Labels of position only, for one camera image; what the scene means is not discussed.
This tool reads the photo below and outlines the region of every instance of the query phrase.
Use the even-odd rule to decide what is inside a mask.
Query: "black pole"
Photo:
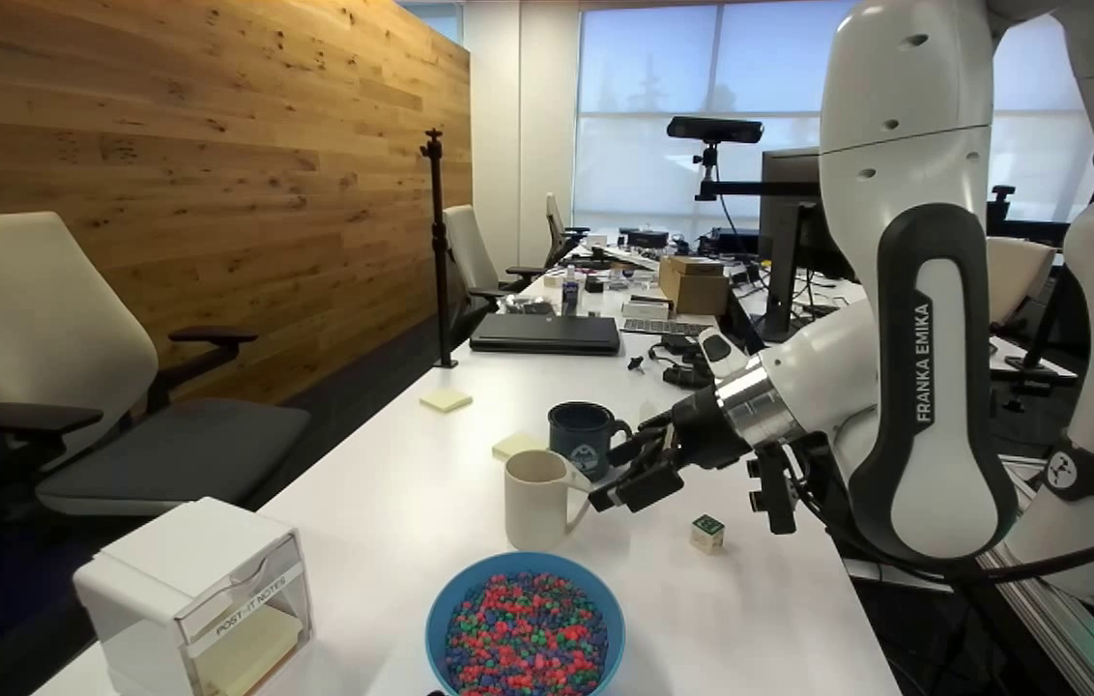
[[[447,340],[453,300],[447,300],[447,281],[443,281],[439,133],[431,129],[423,136],[428,136],[428,142],[422,148],[422,153],[428,158],[428,183],[431,183],[436,367],[454,367],[453,340]]]

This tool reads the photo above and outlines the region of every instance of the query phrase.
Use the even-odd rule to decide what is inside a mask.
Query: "wall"
[[[395,0],[0,0],[0,211],[59,207],[130,312],[242,326],[291,397],[431,309],[423,129],[472,198],[467,53]]]
[[[546,258],[546,193],[566,207],[578,0],[467,0],[472,189],[499,267]]]

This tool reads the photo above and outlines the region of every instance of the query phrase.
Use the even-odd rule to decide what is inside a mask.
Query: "white cup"
[[[566,513],[566,492],[574,486],[572,464],[550,450],[525,450],[505,460],[505,542],[512,549],[552,549],[582,519],[588,497],[574,519]]]

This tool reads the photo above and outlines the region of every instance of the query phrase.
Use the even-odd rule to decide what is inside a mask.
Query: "laptop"
[[[623,335],[609,317],[485,312],[467,344],[472,352],[618,356]]]

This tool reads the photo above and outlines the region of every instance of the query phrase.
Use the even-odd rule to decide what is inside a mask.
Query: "colorful cereal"
[[[490,577],[447,626],[443,667],[459,696],[588,696],[602,676],[596,608],[561,577]]]

